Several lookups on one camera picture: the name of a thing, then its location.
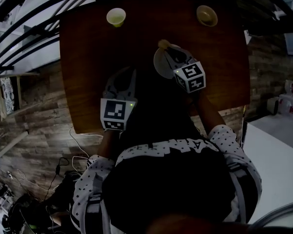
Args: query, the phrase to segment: cable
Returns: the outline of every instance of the cable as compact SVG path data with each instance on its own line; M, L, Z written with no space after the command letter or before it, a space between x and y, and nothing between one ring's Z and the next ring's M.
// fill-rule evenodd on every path
M50 190L50 188L51 188L51 186L52 186L52 183L53 183L53 181L55 180L55 177L56 177L56 176L57 176L57 174L54 175L53 180L51 181L51 184L50 184L50 186L49 186L49 188L48 188L48 190L47 190L47 194L46 194L45 197L44 197L44 201L45 201L45 199L47 198L47 196L48 196L48 194L49 194L49 190Z
M48 212L48 214L49 214L49 216L50 216L50 220L51 220L51 222L52 222L52 231L53 231L53 233L54 233L54 229L53 229L53 218L51 217L51 214L50 214L50 212L48 211L48 209L47 209L47 205L45 206L45 210Z
M87 134L80 134L80 135L84 135L84 136L99 136L99 137L103 137L103 135L87 135Z
M61 159L66 160L66 161L67 161L67 164L60 164ZM69 165L69 161L68 161L67 158L64 158L64 157L60 157L60 158L59 158L59 163L58 163L57 167L55 168L55 175L54 175L53 180L51 181L51 184L50 184L50 186L49 186L49 188L48 188L48 190L47 190L47 194L46 194L45 197L44 197L44 201L45 201L45 199L47 198L47 196L48 196L48 194L49 194L49 190L50 190L50 188L51 188L51 186L52 186L53 181L55 180L55 177L56 177L57 175L60 175L60 169L61 169L61 166L68 166L68 165Z
M248 33L248 34L249 34L249 36L251 36L251 37L257 37L257 38L263 37L263 36L251 35L250 33Z
M41 187L41 186L39 186L39 185L37 185L37 184L31 182L30 180L28 180L27 177L26 177L26 175L25 175L25 173L24 173L23 171L21 171L20 169L17 169L17 170L18 170L19 174L21 174L21 173L23 174L23 178L21 178L21 179L19 180L19 182L20 182L20 181L28 181L29 183L32 183L33 185L35 185L35 186L39 187L40 189L42 189L42 190L44 190L44 191L47 192L47 189L45 189L45 188L43 188L43 187ZM50 191L54 191L58 186L59 186L59 185L55 186L55 187L54 187L53 189L51 189Z
M20 186L24 189L24 191L27 191L29 193L29 191L27 189L25 189L25 187L23 187L23 185L20 183L19 179L17 177L15 177L15 178L19 182Z
M72 158L72 167L75 169L76 172L79 173L79 171L74 167L74 157L78 157L78 158L85 158L85 159L89 159L89 158L86 158L86 157L81 157L81 156L73 156Z
M80 147L80 145L78 144L77 140L76 140L76 139L72 136L72 134L70 133L70 131L72 130L72 128L73 128L73 126L69 129L69 135L70 135L70 136L74 139L74 141L77 143L79 149L82 150L85 154L87 154L87 156L88 156L88 158L89 158L90 156L88 155L88 153L86 153L86 152Z
M33 234L35 234L34 231L30 228L29 224L26 222L25 217L23 216L22 213L21 213L21 216L23 217L23 219L24 219L26 225L28 226L28 228L32 231Z

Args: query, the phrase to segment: cup rim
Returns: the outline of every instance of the cup rim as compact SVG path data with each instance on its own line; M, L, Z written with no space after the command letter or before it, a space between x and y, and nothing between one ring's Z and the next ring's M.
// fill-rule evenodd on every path
M109 14L110 14L111 12L113 12L113 11L120 11L120 12L123 12L123 15L122 15L122 16L123 16L123 19L122 19L121 21L119 21L119 22L112 23L112 22L109 20L108 16L109 16ZM117 24L122 23L122 22L125 20L125 18L126 18L126 11L123 10L122 8L113 8L113 9L109 10L109 12L108 12L107 15L106 15L106 20L107 20L107 22L110 23L110 24L112 24L112 25L117 25Z
M211 13L211 16L214 17L214 22L213 22L213 24L211 24L211 25L205 24L202 20L199 19L199 17L198 17L198 12L199 12L199 10L201 10L202 8L206 8L206 9ZM200 5L199 7L197 7L197 9L196 9L196 17L197 17L197 19L199 20L199 22L200 22L201 24L203 24L204 26L213 27L213 26L215 26L215 25L218 23L218 16L217 16L216 12L215 12L211 7L209 7L209 6L207 6L207 5Z

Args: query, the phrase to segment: black cable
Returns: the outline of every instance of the black cable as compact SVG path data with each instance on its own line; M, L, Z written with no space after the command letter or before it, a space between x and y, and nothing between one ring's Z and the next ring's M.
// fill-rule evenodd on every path
M53 180L51 181L51 184L50 184L50 186L49 186L49 188L48 188L48 190L47 190L47 194L46 194L45 197L44 197L44 201L45 201L45 199L47 198L47 196L48 196L48 194L49 194L49 190L50 190L50 188L51 188L51 186L52 186L52 183L53 183L53 181L55 180L55 177L56 177L56 176L57 176L57 174L54 175Z
M62 164L62 165L60 165L61 159L66 160L66 161L67 161L67 164ZM59 159L59 163L58 163L57 167L55 168L55 175L54 175L53 180L51 181L51 184L50 184L50 186L49 186L49 188L48 188L48 190L47 190L47 194L46 194L45 197L44 197L44 201L45 201L45 199L47 198L47 196L48 196L48 194L49 194L49 190L50 190L50 188L51 188L51 186L52 186L53 181L55 180L55 177L56 177L57 175L60 175L60 169L61 169L61 166L68 166L68 165L69 165L69 161L68 161L68 159L67 159L67 158L64 158L64 157L60 157L60 159Z

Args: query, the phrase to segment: white plate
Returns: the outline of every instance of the white plate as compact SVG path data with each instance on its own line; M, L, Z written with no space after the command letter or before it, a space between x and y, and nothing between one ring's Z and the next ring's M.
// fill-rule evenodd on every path
M165 55L165 50L159 48L154 55L153 58L153 64L155 67L155 70L164 78L166 79L173 79L174 78L174 72L171 70L169 63L167 62Z

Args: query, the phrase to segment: white floor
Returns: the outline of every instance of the white floor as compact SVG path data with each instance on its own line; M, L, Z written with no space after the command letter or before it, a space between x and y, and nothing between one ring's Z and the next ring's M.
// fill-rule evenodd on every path
M250 124L293 147L293 114L269 115Z
M244 151L262 178L263 192L250 221L253 223L293 202L293 148L248 124Z

